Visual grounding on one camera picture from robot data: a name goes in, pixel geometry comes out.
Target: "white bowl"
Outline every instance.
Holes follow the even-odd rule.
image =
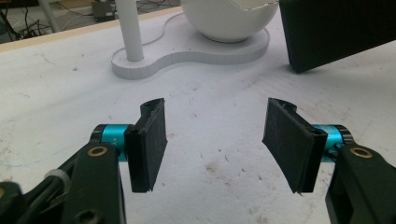
[[[234,43],[259,32],[274,17],[276,0],[181,0],[191,25],[209,39]]]

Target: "brass screw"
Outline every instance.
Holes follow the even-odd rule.
[[[6,190],[0,188],[0,199],[6,194]]]
[[[373,157],[373,154],[370,151],[359,147],[351,148],[350,152],[352,152],[355,156],[362,157],[364,159],[370,159]]]
[[[107,153],[107,147],[93,147],[88,151],[90,157],[99,157]]]

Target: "blue metallic cylinder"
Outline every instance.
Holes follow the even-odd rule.
[[[119,161],[126,161],[124,132],[129,124],[107,124],[101,142],[108,142],[120,151]]]
[[[327,141],[323,151],[322,162],[331,162],[332,160],[326,154],[336,154],[334,146],[336,144],[344,144],[343,135],[334,125],[313,124],[314,128],[321,129],[327,133]]]

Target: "white base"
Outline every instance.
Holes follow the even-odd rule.
[[[269,41],[269,34],[263,29],[239,43],[215,42],[197,32],[185,16],[180,15],[166,24],[164,36],[143,46],[145,58],[142,61],[128,61],[125,49],[119,49],[113,54],[111,64],[113,73],[118,77],[141,79],[150,77],[174,63],[249,63],[265,53]]]

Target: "table surface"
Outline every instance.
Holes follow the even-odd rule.
[[[140,17],[143,41],[179,11]],[[262,143],[267,99],[343,124],[395,166],[396,42],[296,75],[279,11],[266,29],[269,48],[252,63],[178,63],[135,81],[111,72],[116,21],[0,46],[0,181],[31,189],[97,124],[134,123],[141,104],[164,98],[169,143],[154,191],[132,193],[120,165],[129,223],[329,223],[333,164],[320,166],[314,193],[292,194]]]

